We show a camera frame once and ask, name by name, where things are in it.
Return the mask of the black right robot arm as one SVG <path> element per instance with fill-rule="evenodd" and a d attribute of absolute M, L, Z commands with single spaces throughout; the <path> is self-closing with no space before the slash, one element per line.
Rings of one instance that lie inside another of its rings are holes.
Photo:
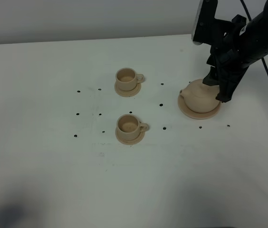
<path fill-rule="evenodd" d="M 218 1 L 200 1 L 193 43 L 211 47 L 207 64 L 210 72 L 203 79 L 208 86 L 219 86 L 216 99 L 228 102 L 248 67 L 268 55 L 268 1 L 253 20 L 236 15 L 231 21 L 215 18 Z"/>

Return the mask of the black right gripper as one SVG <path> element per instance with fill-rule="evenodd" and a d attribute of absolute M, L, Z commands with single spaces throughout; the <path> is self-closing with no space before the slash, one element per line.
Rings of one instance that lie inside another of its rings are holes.
<path fill-rule="evenodd" d="M 215 18 L 217 5 L 217 0 L 203 1 L 194 40 L 211 47 L 210 57 L 207 60 L 210 71 L 202 83 L 207 86 L 219 85 L 220 91 L 216 99 L 226 103 L 232 99 L 243 75 L 227 75 L 219 79 L 217 71 L 239 56 L 235 42 L 239 38 L 240 29 L 246 25 L 247 18 L 236 15 L 231 21 L 217 19 Z"/>

